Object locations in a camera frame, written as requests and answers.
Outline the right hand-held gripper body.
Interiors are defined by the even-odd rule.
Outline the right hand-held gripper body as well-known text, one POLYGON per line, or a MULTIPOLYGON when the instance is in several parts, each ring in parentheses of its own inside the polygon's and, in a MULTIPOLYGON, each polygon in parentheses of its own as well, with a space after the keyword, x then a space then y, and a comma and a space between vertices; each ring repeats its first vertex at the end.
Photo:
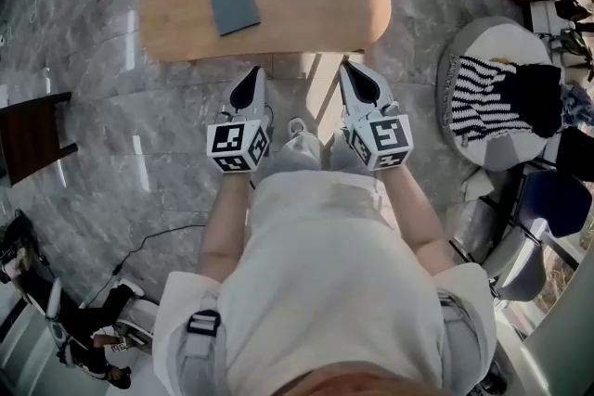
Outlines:
POLYGON ((346 113, 347 144, 370 172, 403 165, 414 148, 409 118, 392 101, 356 117, 346 113))

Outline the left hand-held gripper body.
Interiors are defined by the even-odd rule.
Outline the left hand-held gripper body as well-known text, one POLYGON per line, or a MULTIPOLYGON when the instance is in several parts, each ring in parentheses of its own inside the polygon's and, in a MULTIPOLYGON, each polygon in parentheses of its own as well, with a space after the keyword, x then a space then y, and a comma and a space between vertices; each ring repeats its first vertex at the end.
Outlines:
POLYGON ((207 157, 222 173, 255 172, 271 144, 272 109, 224 104, 207 128, 207 157))

